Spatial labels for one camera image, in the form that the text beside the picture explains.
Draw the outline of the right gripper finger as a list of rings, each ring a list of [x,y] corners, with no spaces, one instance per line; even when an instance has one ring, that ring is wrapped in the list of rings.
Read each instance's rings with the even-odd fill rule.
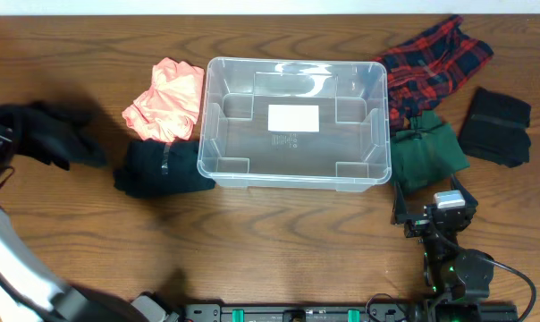
[[[398,182],[393,185],[394,202],[392,208],[392,223],[394,225],[402,225],[409,218],[406,200],[403,196],[401,186]]]
[[[463,199],[465,200],[465,208],[467,213],[474,215],[477,212],[478,201],[473,197],[472,194],[460,183],[459,179],[452,174],[451,175],[451,188],[454,191],[459,191]]]

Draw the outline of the large black garment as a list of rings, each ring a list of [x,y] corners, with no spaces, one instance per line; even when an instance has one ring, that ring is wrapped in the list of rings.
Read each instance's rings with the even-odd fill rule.
[[[65,171],[106,165],[105,151],[85,132],[92,118],[89,110],[45,101],[0,105],[0,125],[13,131],[15,153]]]

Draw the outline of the dark navy garment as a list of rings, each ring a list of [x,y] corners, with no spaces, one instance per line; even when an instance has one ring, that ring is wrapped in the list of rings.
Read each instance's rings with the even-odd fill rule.
[[[212,190],[215,181],[198,171],[198,148],[198,141],[133,140],[113,172],[114,187],[136,199]]]

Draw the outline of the pink garment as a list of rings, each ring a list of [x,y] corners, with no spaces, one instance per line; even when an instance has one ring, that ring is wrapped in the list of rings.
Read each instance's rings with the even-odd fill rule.
[[[188,140],[198,121],[202,68],[164,58],[152,68],[148,90],[122,111],[126,125],[142,140]]]

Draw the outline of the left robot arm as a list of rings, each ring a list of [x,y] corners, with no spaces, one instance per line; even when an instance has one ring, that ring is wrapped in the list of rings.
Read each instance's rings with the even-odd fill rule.
[[[14,133],[0,125],[0,176],[12,172]],[[56,276],[24,244],[0,207],[0,318],[4,321],[177,321],[150,296],[133,301],[74,287]]]

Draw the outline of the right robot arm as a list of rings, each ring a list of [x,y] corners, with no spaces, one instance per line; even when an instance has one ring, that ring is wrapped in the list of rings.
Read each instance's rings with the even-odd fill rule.
[[[446,321],[437,307],[475,303],[490,295],[489,284],[494,268],[489,255],[479,250],[462,248],[457,234],[464,231],[476,213],[477,200],[451,177],[451,188],[437,192],[434,201],[421,213],[408,211],[404,193],[394,184],[392,222],[404,227],[407,238],[418,238],[425,250],[424,277],[435,297],[424,305],[428,321]]]

